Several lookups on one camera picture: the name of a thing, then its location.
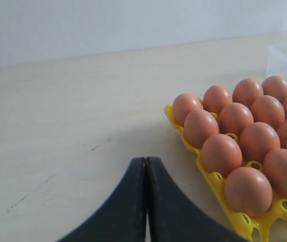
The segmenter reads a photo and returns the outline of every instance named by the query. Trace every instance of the egg carton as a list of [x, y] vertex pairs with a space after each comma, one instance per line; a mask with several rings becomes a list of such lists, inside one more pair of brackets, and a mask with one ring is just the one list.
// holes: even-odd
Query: egg carton
[[[243, 212], [235, 212], [233, 211], [227, 204], [225, 195], [224, 195], [224, 183], [225, 178], [218, 172], [209, 173], [206, 171], [201, 158], [201, 150], [194, 148], [189, 142], [186, 140], [184, 136], [184, 128], [178, 124], [176, 124], [175, 119], [173, 117], [173, 107], [172, 104], [167, 104], [164, 108], [164, 113], [168, 118], [169, 122], [173, 126], [173, 128], [178, 129], [181, 132], [181, 140], [185, 147], [194, 152], [197, 155], [196, 165], [200, 172], [202, 173], [204, 179], [207, 181], [210, 186], [212, 192], [216, 196], [216, 199], [220, 203], [222, 209], [226, 213], [230, 223], [235, 229], [236, 233], [249, 240], [252, 239], [252, 232], [254, 229], [257, 229], [260, 234], [261, 242], [269, 242], [269, 233], [272, 224], [277, 219], [282, 219], [287, 222], [287, 199], [280, 197], [276, 192], [273, 191], [273, 200], [272, 206], [269, 211], [265, 214], [256, 217], [250, 218], [247, 214]], [[218, 119], [215, 113], [211, 113], [216, 119]], [[226, 135], [232, 137], [235, 141], [238, 141], [238, 138], [235, 134], [227, 133]], [[249, 161], [243, 162], [243, 166], [249, 166], [255, 169], [258, 169], [262, 172], [262, 164], [257, 161]]]

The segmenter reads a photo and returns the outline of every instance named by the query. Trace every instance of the plastic egg tray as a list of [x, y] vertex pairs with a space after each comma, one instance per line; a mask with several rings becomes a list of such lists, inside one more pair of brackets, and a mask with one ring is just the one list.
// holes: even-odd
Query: plastic egg tray
[[[209, 173], [205, 170], [201, 160], [201, 150], [194, 148], [186, 140], [184, 135], [184, 128], [176, 124], [174, 120], [172, 104], [166, 105], [164, 113], [168, 118], [168, 120], [170, 121], [173, 128], [180, 130], [181, 140], [185, 145], [185, 147], [197, 155], [196, 165], [200, 170], [200, 172], [202, 173], [204, 179], [207, 181], [214, 195], [216, 196], [218, 202], [220, 203], [222, 209], [226, 213], [236, 233], [239, 236], [249, 241], [253, 241], [252, 232], [254, 229], [257, 229], [260, 234], [261, 242], [269, 242], [269, 233], [272, 224], [279, 218], [287, 221], [287, 199], [282, 198], [277, 193], [273, 192], [273, 201], [271, 208], [264, 215], [261, 215], [256, 218], [250, 218], [245, 213], [233, 211], [228, 206], [225, 200], [224, 196], [225, 179], [218, 172]], [[215, 113], [211, 114], [217, 119], [217, 115]], [[227, 135], [231, 136], [233, 139], [238, 141], [236, 135], [234, 134], [227, 134]], [[258, 169], [259, 171], [262, 171], [262, 164], [257, 161], [249, 161], [247, 163], [244, 162], [243, 166], [250, 166], [252, 168]]]

